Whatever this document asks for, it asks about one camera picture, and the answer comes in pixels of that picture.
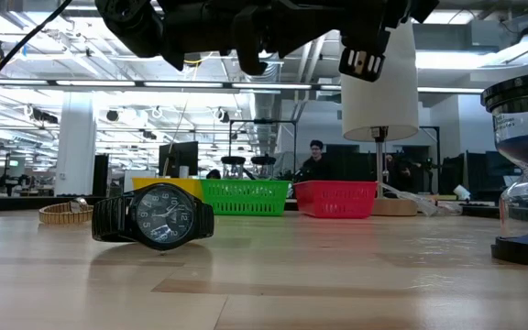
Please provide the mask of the yellow plastic basket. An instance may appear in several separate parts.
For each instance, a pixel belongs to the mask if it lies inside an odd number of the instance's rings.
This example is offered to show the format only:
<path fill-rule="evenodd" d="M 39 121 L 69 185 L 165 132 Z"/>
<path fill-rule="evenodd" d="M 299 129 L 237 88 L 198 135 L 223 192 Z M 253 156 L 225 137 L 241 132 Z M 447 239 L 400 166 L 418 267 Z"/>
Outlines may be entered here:
<path fill-rule="evenodd" d="M 140 178 L 132 179 L 134 191 L 128 212 L 143 220 L 197 218 L 203 193 L 196 179 Z"/>

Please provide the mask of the green plastic basket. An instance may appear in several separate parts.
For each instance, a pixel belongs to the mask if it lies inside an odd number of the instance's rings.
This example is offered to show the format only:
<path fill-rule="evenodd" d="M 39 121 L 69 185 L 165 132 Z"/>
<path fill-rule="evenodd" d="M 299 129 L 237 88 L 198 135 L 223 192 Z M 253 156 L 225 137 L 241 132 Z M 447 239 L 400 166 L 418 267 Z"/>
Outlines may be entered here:
<path fill-rule="evenodd" d="M 203 200 L 215 215 L 280 216 L 289 183 L 265 180 L 201 180 Z"/>

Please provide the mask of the black monitor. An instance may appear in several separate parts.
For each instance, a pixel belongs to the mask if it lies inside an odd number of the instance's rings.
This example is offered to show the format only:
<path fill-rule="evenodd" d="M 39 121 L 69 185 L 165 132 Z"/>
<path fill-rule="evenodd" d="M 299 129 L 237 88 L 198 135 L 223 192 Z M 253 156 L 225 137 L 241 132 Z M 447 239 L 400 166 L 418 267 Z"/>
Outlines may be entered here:
<path fill-rule="evenodd" d="M 466 151 L 443 160 L 439 192 L 453 194 L 453 190 L 462 185 L 470 193 L 471 201 L 497 202 L 501 193 L 521 175 L 522 170 L 498 151 Z"/>
<path fill-rule="evenodd" d="M 188 167 L 189 175 L 198 173 L 197 141 L 173 143 L 159 147 L 159 176 L 179 178 L 180 167 Z"/>

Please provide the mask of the black metal rack frame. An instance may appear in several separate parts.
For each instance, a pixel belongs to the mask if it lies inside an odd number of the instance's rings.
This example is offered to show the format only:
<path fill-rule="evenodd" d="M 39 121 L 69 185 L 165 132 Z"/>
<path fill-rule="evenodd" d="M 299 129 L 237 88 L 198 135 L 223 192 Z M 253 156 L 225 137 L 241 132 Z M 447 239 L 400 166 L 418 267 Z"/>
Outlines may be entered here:
<path fill-rule="evenodd" d="M 235 123 L 241 123 L 242 127 L 245 124 L 254 124 L 254 125 L 275 125 L 275 124 L 291 124 L 293 126 L 292 137 L 293 137 L 293 165 L 292 165 L 292 174 L 296 174 L 297 171 L 297 137 L 298 137 L 298 122 L 296 120 L 279 120 L 272 118 L 256 118 L 256 119 L 230 119 L 228 122 L 228 149 L 227 156 L 232 156 L 232 136 L 235 134 L 233 130 L 233 125 Z"/>

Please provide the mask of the white shade table lamp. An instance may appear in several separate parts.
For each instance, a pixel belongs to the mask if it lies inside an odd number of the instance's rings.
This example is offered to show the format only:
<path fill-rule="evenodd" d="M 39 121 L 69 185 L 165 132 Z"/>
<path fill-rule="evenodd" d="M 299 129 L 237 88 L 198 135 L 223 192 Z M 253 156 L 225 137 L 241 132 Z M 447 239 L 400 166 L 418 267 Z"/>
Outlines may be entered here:
<path fill-rule="evenodd" d="M 376 144 L 378 185 L 372 213 L 378 216 L 417 215 L 416 202 L 383 196 L 384 143 L 409 138 L 419 130 L 413 24 L 404 23 L 391 32 L 381 75 L 375 82 L 343 75 L 341 94 L 343 137 Z"/>

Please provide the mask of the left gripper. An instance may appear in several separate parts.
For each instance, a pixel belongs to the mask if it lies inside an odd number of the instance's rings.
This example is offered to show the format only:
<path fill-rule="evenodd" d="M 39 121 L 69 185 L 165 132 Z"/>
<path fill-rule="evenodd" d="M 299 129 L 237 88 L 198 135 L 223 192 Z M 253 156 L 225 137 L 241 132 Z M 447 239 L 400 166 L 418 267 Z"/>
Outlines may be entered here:
<path fill-rule="evenodd" d="M 167 7 L 167 61 L 180 68 L 188 53 L 233 50 L 241 70 L 261 75 L 262 51 L 283 58 L 338 30 L 344 50 L 338 70 L 375 82 L 391 32 L 424 22 L 438 0 L 201 0 Z"/>

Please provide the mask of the black speaker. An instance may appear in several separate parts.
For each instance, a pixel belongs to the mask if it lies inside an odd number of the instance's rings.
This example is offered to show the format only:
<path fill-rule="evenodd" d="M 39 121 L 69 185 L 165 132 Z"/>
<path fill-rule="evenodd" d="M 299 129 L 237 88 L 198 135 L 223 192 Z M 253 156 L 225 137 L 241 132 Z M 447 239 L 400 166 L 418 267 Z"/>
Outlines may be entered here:
<path fill-rule="evenodd" d="M 109 175 L 109 156 L 96 155 L 93 167 L 93 196 L 105 197 Z"/>

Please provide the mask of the black band wristwatch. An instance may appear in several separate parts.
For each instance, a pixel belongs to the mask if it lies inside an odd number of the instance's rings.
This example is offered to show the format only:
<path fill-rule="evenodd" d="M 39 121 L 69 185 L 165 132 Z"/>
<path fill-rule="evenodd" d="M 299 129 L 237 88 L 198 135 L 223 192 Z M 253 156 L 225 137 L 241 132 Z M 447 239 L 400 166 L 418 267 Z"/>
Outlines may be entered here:
<path fill-rule="evenodd" d="M 215 232 L 213 207 L 171 183 L 153 183 L 93 206 L 92 237 L 166 251 Z"/>

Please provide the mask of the red plastic basket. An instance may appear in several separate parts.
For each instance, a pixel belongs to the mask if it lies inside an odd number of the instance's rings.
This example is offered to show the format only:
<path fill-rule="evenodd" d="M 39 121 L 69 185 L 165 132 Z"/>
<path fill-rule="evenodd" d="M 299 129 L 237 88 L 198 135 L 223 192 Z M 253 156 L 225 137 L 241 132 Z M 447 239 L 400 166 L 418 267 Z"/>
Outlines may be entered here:
<path fill-rule="evenodd" d="M 371 215 L 375 181 L 304 181 L 294 184 L 301 213 L 317 218 L 364 219 Z"/>

